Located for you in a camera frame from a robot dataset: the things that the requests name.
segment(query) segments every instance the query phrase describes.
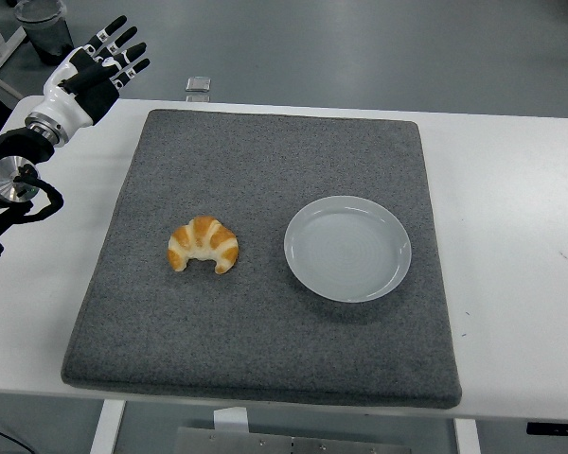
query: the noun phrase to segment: croissant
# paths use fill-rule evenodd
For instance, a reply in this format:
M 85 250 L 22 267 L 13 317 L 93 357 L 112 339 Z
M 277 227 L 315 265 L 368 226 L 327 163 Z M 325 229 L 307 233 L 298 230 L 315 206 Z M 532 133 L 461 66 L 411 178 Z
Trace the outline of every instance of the croissant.
M 236 263 L 238 240 L 232 231 L 212 216 L 197 216 L 170 236 L 169 263 L 175 271 L 183 271 L 187 260 L 215 260 L 215 272 L 223 274 Z

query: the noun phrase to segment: white plate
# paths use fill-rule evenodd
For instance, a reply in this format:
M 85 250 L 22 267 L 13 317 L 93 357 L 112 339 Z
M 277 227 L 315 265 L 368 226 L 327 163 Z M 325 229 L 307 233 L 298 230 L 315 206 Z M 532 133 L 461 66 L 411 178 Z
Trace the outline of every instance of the white plate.
M 361 303 L 389 293 L 410 268 L 410 239 L 374 201 L 335 196 L 313 201 L 291 220 L 286 260 L 307 288 L 334 301 Z

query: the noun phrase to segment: table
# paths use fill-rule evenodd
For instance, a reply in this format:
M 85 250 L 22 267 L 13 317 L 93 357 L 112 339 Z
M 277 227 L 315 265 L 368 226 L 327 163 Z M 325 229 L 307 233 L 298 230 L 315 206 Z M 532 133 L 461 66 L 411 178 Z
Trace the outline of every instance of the table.
M 6 128 L 22 126 L 41 100 L 22 100 Z M 40 165 L 42 177 L 64 196 L 62 211 L 1 237 L 0 392 L 169 400 L 75 389 L 60 377 L 152 109 L 416 122 L 463 398 L 450 410 L 343 410 L 568 422 L 568 119 L 559 118 L 121 99 L 98 125 L 79 131 Z

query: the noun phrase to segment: gray felt mat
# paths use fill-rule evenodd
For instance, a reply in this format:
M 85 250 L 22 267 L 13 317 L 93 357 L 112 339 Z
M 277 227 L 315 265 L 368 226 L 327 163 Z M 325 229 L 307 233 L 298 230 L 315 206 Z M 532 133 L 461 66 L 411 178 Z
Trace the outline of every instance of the gray felt mat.
M 284 233 L 332 195 L 394 213 L 412 243 L 398 288 L 334 303 L 289 270 Z M 200 214 L 240 258 L 174 272 L 170 234 Z M 417 125 L 153 111 L 67 350 L 64 382 L 128 393 L 449 408 L 454 362 Z

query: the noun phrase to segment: gray floor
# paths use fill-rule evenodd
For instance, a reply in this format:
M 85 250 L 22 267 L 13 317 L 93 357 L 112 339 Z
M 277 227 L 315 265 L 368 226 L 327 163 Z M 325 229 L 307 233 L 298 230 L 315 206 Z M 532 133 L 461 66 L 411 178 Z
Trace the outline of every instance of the gray floor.
M 211 102 L 568 117 L 568 0 L 65 2 L 76 45 L 123 13 L 139 27 L 131 43 L 148 44 L 151 66 L 123 97 L 181 100 L 188 77 L 209 76 Z M 0 0 L 1 31 L 9 36 L 16 27 Z M 0 77 L 38 95 L 51 72 L 23 44 Z M 0 428 L 40 452 L 88 452 L 99 408 L 95 401 L 0 394 Z M 169 452 L 151 450 L 147 440 L 194 418 L 205 422 L 206 412 L 131 406 L 119 452 Z M 372 434 L 384 442 L 392 427 L 345 415 L 260 416 L 260 429 L 308 436 Z M 523 421 L 481 422 L 484 452 L 568 453 L 568 440 L 528 437 L 524 429 Z M 76 448 L 64 445 L 64 434 Z M 171 435 L 157 440 L 167 444 Z

